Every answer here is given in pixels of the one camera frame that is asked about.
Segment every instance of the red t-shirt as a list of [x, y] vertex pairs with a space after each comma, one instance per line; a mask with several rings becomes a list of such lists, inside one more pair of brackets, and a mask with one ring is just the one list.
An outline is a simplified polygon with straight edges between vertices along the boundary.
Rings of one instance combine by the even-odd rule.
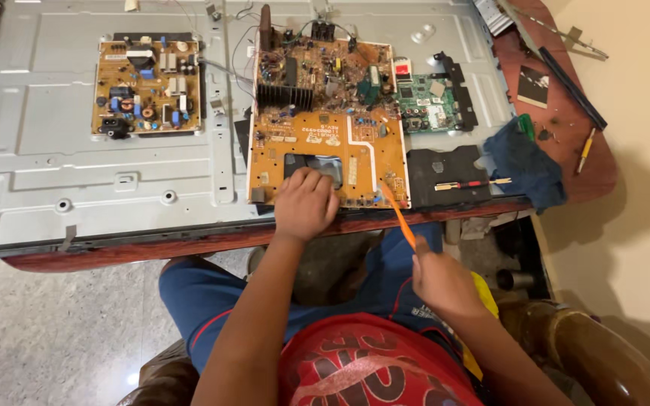
[[460, 365], [429, 339], [359, 313], [297, 333], [279, 362], [281, 404], [482, 404]]

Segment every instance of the blue pants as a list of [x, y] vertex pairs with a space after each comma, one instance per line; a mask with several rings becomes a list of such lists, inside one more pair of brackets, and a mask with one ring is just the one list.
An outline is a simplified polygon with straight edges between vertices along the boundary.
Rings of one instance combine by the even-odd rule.
[[[366, 312], [424, 334], [454, 358], [461, 358], [452, 331], [434, 318], [412, 290], [412, 248], [399, 228], [390, 231], [380, 245], [368, 252], [368, 275], [356, 297], [336, 306], [291, 305], [284, 342], [322, 318]], [[434, 252], [443, 251], [440, 223], [412, 226], [412, 231], [425, 237]], [[188, 354], [200, 373], [230, 311], [247, 286], [244, 280], [213, 264], [205, 264], [186, 260], [173, 265], [159, 278], [159, 295], [185, 338]]]

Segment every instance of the green circuit board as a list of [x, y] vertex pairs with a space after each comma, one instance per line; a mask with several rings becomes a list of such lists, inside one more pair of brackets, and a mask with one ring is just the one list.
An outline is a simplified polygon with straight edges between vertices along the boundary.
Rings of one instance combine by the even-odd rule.
[[463, 120], [458, 110], [458, 102], [453, 97], [453, 83], [444, 76], [414, 74], [412, 83], [399, 81], [398, 93], [393, 97], [399, 103], [403, 130], [417, 134], [461, 128]]

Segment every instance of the circuit board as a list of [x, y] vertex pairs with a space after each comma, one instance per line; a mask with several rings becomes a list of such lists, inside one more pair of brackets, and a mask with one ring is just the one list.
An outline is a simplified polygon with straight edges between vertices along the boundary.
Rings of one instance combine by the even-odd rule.
[[401, 82], [393, 97], [400, 105], [403, 129], [410, 134], [461, 129], [453, 82], [444, 74], [412, 75], [412, 83]]
[[343, 208], [391, 207], [379, 182], [409, 208], [391, 46], [273, 33], [279, 45], [255, 55], [248, 200], [273, 204], [282, 181], [309, 166], [334, 177]]
[[181, 36], [100, 43], [92, 134], [123, 139], [201, 128], [199, 44], [174, 41]]

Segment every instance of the marble floor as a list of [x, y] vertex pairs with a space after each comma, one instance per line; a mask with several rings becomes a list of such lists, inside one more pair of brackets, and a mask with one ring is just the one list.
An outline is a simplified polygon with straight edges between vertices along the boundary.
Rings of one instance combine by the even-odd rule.
[[[331, 271], [344, 266], [331, 262], [333, 247], [354, 253], [372, 236], [321, 238], [305, 254], [296, 285], [333, 282]], [[242, 277], [250, 249], [208, 259]], [[517, 266], [488, 236], [450, 250], [486, 276]], [[114, 405], [136, 387], [140, 366], [179, 338], [159, 300], [164, 263], [35, 274], [0, 262], [0, 405]]]

